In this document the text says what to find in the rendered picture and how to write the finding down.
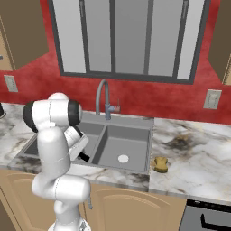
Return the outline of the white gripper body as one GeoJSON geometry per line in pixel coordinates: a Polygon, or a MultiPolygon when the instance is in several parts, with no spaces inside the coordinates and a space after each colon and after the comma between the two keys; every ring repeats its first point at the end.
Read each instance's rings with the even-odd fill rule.
{"type": "Polygon", "coordinates": [[[74,161],[88,144],[88,138],[83,135],[70,149],[70,159],[74,161]]]}

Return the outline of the grey double basin sink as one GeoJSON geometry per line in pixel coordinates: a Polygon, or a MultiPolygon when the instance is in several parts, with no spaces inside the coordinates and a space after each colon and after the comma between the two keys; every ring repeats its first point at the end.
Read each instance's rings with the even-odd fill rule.
{"type": "MultiPolygon", "coordinates": [[[[82,152],[90,159],[84,162],[77,157],[71,164],[146,172],[152,146],[152,125],[152,120],[120,116],[106,120],[101,115],[82,113],[78,129],[88,138],[82,152]]],[[[36,154],[39,158],[37,134],[23,152],[36,154]]]]}

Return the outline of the yellow sponge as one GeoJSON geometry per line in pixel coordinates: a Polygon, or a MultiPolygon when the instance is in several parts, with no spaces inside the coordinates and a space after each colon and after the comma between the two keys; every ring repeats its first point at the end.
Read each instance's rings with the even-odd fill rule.
{"type": "Polygon", "coordinates": [[[166,157],[158,156],[154,159],[154,162],[155,162],[155,166],[154,166],[155,171],[159,173],[166,173],[168,171],[168,167],[167,167],[168,159],[166,157]]]}

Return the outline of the tan base cupboard door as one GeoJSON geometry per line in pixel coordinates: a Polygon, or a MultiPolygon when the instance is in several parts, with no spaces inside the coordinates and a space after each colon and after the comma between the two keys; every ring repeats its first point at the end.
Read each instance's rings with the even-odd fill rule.
{"type": "Polygon", "coordinates": [[[186,199],[107,185],[91,185],[92,231],[179,231],[186,199]]]}
{"type": "Polygon", "coordinates": [[[32,193],[35,175],[0,170],[0,188],[22,231],[48,231],[55,221],[54,202],[32,193]]]}

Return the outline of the grey framed window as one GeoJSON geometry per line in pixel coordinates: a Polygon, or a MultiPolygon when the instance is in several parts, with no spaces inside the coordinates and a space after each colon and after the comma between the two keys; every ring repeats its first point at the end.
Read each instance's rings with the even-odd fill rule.
{"type": "Polygon", "coordinates": [[[48,0],[62,76],[191,84],[210,0],[48,0]]]}

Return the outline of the grey dishwasher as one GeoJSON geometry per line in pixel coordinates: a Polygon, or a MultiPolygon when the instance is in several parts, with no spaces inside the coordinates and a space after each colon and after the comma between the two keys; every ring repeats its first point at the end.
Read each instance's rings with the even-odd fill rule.
{"type": "Polygon", "coordinates": [[[231,206],[188,199],[179,231],[214,231],[201,226],[201,215],[208,223],[231,227],[231,206]]]}

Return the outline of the grey wall socket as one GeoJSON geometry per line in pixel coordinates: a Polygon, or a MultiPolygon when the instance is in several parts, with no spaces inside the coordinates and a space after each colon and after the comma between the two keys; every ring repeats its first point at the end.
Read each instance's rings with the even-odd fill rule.
{"type": "Polygon", "coordinates": [[[206,94],[204,102],[204,108],[206,109],[217,109],[219,99],[221,97],[221,90],[209,89],[206,94]]]}
{"type": "Polygon", "coordinates": [[[14,76],[5,75],[5,83],[7,85],[9,92],[17,92],[18,91],[14,76]]]}

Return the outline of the brown wall cupboard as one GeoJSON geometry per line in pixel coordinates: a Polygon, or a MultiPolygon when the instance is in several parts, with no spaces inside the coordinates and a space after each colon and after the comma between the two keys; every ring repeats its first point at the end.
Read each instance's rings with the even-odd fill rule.
{"type": "Polygon", "coordinates": [[[208,61],[221,83],[231,86],[231,0],[220,0],[208,61]]]}
{"type": "Polygon", "coordinates": [[[40,0],[0,0],[0,70],[17,70],[48,51],[40,0]]]}

